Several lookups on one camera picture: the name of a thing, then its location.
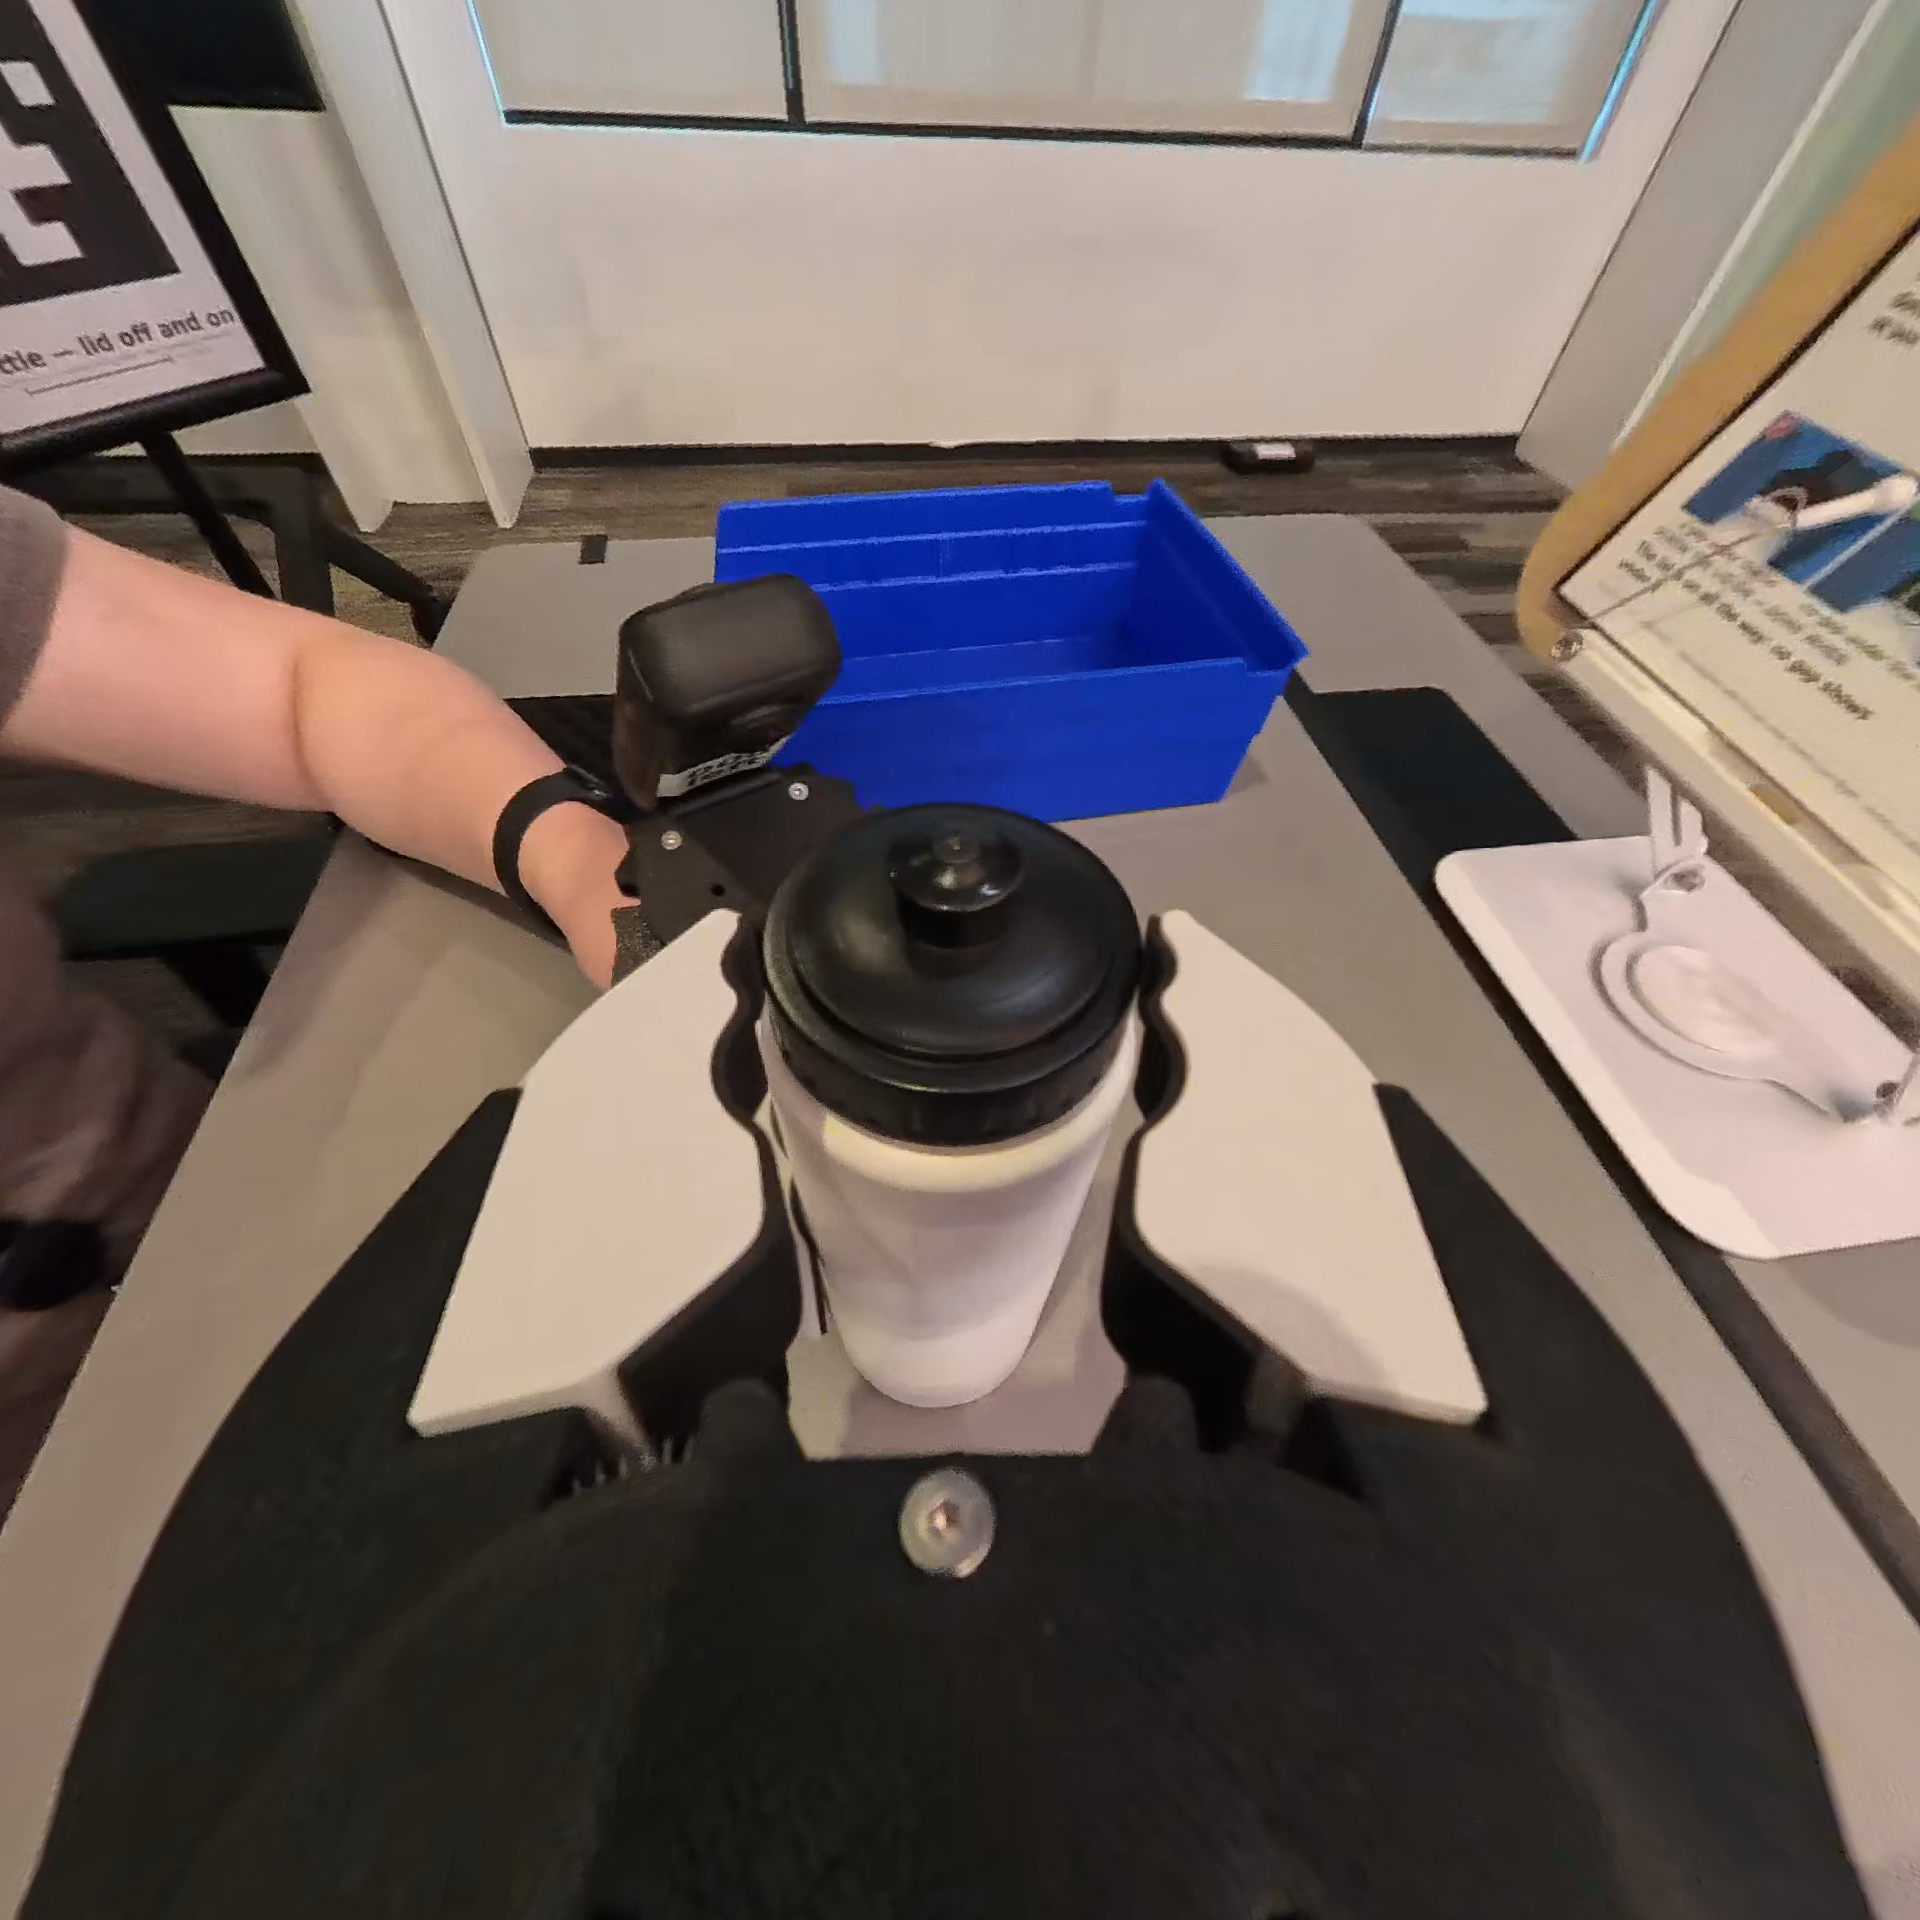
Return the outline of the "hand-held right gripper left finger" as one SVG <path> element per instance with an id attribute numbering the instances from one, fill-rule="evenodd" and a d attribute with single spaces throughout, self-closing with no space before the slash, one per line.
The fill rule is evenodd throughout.
<path id="1" fill-rule="evenodd" d="M 796 1235 L 762 1127 L 754 924 L 714 910 L 526 1074 L 410 1404 L 421 1439 L 583 1414 L 632 1457 L 790 1404 Z"/>

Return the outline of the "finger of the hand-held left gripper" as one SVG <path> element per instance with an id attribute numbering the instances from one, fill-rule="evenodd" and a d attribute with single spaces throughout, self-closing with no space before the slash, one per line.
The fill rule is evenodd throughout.
<path id="1" fill-rule="evenodd" d="M 818 1239 L 812 1235 L 810 1223 L 805 1220 L 803 1196 L 796 1182 L 796 1168 L 783 1135 L 783 1120 L 775 1110 L 775 1104 L 764 1106 L 764 1133 L 768 1135 L 775 1153 L 775 1171 L 783 1190 L 784 1220 L 796 1248 L 796 1273 L 802 1292 L 798 1338 L 827 1338 L 828 1303 L 824 1298 L 823 1287 Z"/>

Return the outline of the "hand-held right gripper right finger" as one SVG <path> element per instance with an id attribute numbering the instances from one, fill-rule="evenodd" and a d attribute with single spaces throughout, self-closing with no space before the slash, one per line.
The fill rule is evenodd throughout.
<path id="1" fill-rule="evenodd" d="M 1317 1404 L 1471 1431 L 1489 1414 L 1387 1121 L 1304 997 L 1187 910 L 1146 931 L 1139 1130 L 1110 1226 L 1110 1346 L 1204 1453 Z"/>

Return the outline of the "white plastic bottle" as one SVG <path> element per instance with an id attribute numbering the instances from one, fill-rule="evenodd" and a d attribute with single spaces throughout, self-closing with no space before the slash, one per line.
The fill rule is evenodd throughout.
<path id="1" fill-rule="evenodd" d="M 959 1408 L 1008 1382 L 1104 1248 L 1144 1024 L 1067 1117 L 997 1145 L 903 1145 L 837 1114 L 754 1038 L 818 1239 L 828 1332 L 890 1401 Z"/>

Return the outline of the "black bottle lid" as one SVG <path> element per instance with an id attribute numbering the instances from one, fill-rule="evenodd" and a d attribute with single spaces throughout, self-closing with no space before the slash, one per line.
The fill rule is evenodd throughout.
<path id="1" fill-rule="evenodd" d="M 859 818 L 783 881 L 762 971 L 773 1047 L 831 1114 L 901 1145 L 997 1145 L 1116 1066 L 1144 931 L 1065 831 L 924 803 Z"/>

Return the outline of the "blue plastic bin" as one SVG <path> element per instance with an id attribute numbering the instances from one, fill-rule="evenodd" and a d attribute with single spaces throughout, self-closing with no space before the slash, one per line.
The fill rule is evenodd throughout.
<path id="1" fill-rule="evenodd" d="M 714 580 L 792 576 L 840 673 L 777 762 L 868 806 L 1080 821 L 1219 803 L 1309 647 L 1165 483 L 733 500 Z"/>

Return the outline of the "person's left forearm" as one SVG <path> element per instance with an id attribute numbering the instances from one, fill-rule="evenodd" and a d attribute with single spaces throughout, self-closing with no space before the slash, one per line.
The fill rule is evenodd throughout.
<path id="1" fill-rule="evenodd" d="M 558 769 L 418 644 L 71 534 L 6 755 L 297 812 L 499 889 L 505 806 Z"/>

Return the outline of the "person's left hand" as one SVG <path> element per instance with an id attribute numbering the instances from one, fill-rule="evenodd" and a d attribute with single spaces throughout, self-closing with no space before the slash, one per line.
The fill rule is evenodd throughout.
<path id="1" fill-rule="evenodd" d="M 614 915 L 632 904 L 620 889 L 629 834 L 586 803 L 558 803 L 519 844 L 524 892 L 555 921 L 577 971 L 599 989 L 612 984 L 620 935 Z"/>

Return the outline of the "black wrist band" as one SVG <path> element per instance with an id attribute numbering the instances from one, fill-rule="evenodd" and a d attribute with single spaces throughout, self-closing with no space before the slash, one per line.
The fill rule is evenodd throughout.
<path id="1" fill-rule="evenodd" d="M 555 774 L 526 782 L 501 808 L 492 834 L 492 871 L 503 899 L 507 899 L 524 917 L 539 919 L 553 931 L 558 921 L 541 906 L 522 876 L 522 850 L 533 827 L 561 806 L 586 806 L 603 820 L 626 825 L 632 811 L 626 800 L 586 769 L 570 762 Z"/>

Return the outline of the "white stand base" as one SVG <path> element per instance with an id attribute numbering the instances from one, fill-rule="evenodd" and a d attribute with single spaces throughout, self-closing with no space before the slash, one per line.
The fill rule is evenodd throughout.
<path id="1" fill-rule="evenodd" d="M 1918 1235 L 1915 1050 L 1646 777 L 1648 828 L 1453 851 L 1439 893 L 1690 1235 L 1800 1260 Z"/>

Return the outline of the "framed glass window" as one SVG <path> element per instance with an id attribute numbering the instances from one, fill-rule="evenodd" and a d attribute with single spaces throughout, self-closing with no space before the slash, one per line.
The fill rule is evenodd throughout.
<path id="1" fill-rule="evenodd" d="M 518 127 L 1589 157 L 1646 2 L 474 2 Z"/>

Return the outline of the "black framed poster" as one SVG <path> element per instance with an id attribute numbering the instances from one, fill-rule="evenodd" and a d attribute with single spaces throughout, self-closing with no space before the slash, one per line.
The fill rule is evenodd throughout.
<path id="1" fill-rule="evenodd" d="M 6 474 L 311 381 L 170 110 L 95 6 L 3 6 Z"/>

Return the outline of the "printed instruction sheet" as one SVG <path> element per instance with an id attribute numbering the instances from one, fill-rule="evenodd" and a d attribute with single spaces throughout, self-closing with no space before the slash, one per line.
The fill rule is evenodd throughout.
<path id="1" fill-rule="evenodd" d="M 1562 585 L 1886 884 L 1918 860 L 1918 241 Z"/>

